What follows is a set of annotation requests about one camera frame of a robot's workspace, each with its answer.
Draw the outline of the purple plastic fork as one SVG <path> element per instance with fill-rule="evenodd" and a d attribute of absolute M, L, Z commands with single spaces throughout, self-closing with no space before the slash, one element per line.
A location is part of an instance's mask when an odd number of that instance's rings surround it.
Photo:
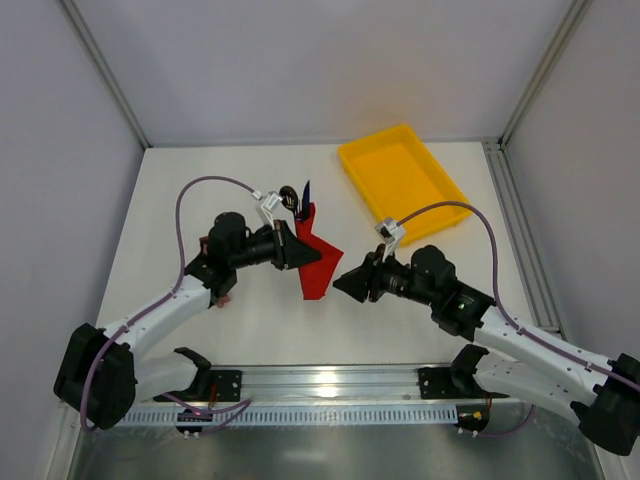
<path fill-rule="evenodd" d="M 306 221 L 311 215 L 310 181 L 307 181 L 303 188 L 302 198 L 299 204 L 298 218 Z"/>

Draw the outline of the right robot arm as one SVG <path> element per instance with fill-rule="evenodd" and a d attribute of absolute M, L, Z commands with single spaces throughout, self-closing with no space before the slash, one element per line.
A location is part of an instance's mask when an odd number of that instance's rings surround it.
<path fill-rule="evenodd" d="M 632 452 L 639 437 L 634 357 L 610 359 L 508 320 L 496 299 L 459 280 L 454 264 L 432 245 L 406 265 L 370 252 L 333 285 L 360 303 L 392 294 L 428 306 L 440 329 L 468 342 L 450 367 L 461 393 L 523 400 L 565 418 L 612 454 Z"/>

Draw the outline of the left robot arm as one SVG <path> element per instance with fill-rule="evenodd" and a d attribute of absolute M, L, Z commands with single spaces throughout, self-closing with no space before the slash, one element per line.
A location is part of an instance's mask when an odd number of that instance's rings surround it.
<path fill-rule="evenodd" d="M 214 376 L 204 356 L 187 347 L 155 359 L 147 353 L 222 300 L 236 285 L 238 270 L 263 263 L 290 270 L 322 258 L 286 221 L 251 231 L 236 212 L 218 215 L 199 243 L 198 254 L 166 294 L 120 321 L 103 327 L 85 323 L 73 331 L 53 392 L 93 426 L 109 429 L 134 404 L 165 395 L 208 399 Z"/>

